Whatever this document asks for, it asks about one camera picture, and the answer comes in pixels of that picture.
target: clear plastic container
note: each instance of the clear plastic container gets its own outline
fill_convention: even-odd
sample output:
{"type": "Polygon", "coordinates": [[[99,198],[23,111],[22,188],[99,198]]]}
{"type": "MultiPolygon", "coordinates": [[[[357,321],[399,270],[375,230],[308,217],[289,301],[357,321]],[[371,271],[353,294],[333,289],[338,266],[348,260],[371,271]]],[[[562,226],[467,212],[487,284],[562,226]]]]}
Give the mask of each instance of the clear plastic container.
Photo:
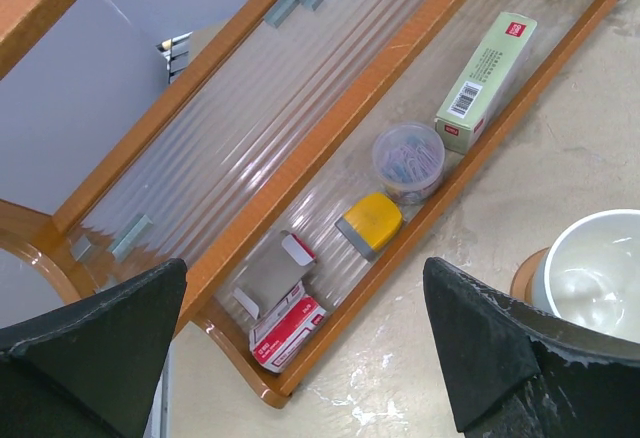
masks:
{"type": "Polygon", "coordinates": [[[373,145],[373,167],[393,201],[415,205],[442,183],[444,144],[433,129],[421,123],[389,128],[373,145]]]}

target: barcode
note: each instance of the barcode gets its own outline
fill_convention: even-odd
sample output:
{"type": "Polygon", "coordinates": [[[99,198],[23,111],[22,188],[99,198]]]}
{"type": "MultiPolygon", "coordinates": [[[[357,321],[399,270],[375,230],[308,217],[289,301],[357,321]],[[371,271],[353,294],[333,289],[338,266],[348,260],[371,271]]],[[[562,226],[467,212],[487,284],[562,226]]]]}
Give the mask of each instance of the barcode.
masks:
{"type": "Polygon", "coordinates": [[[459,118],[464,118],[478,97],[480,90],[482,90],[482,86],[466,81],[464,85],[462,85],[462,89],[458,92],[456,99],[453,100],[453,104],[449,107],[449,113],[459,118]]]}

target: white bowl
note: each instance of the white bowl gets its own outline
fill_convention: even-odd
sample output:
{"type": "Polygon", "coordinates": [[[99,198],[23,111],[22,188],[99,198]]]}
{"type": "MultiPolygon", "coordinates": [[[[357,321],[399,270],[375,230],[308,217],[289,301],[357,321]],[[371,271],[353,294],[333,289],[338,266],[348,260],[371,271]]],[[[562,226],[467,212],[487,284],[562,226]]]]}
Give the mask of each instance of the white bowl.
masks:
{"type": "Polygon", "coordinates": [[[640,211],[611,210],[567,228],[533,278],[537,308],[640,342],[640,211]]]}

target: wooden coaster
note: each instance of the wooden coaster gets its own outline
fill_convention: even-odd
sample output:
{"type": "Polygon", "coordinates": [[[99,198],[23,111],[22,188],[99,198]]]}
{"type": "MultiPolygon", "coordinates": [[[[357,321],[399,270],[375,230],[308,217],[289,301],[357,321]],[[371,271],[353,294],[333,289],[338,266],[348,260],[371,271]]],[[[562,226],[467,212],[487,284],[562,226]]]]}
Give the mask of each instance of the wooden coaster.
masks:
{"type": "Polygon", "coordinates": [[[511,296],[531,304],[531,283],[533,282],[533,275],[536,273],[538,265],[548,249],[549,248],[545,248],[544,250],[534,253],[520,265],[511,282],[511,289],[509,290],[511,296]]]}

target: cup rim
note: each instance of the cup rim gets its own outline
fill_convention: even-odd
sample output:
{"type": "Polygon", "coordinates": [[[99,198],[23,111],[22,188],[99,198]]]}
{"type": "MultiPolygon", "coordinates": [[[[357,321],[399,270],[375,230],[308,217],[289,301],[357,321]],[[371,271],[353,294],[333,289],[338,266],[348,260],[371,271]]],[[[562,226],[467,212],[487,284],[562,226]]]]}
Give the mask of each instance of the cup rim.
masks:
{"type": "Polygon", "coordinates": [[[574,231],[576,231],[578,228],[580,228],[582,225],[596,220],[598,218],[603,218],[605,216],[616,216],[616,215],[636,215],[636,216],[640,216],[640,210],[635,210],[632,208],[629,209],[615,209],[615,210],[606,210],[606,211],[599,211],[598,213],[593,213],[591,215],[585,216],[584,218],[581,218],[580,220],[576,221],[575,223],[573,223],[571,226],[569,226],[569,228],[567,228],[566,230],[564,230],[560,236],[556,239],[556,241],[553,242],[553,245],[551,245],[551,248],[549,248],[549,253],[547,255],[547,258],[545,260],[544,263],[544,273],[543,273],[543,284],[544,284],[544,293],[545,296],[547,297],[547,302],[549,303],[549,306],[551,307],[551,311],[553,312],[553,314],[559,318],[562,318],[562,315],[560,314],[560,312],[558,311],[558,307],[556,306],[555,300],[553,299],[553,295],[551,294],[551,278],[550,278],[550,271],[551,271],[551,263],[553,263],[553,258],[556,254],[556,251],[558,251],[558,248],[560,247],[560,245],[562,244],[562,242],[574,231]]]}

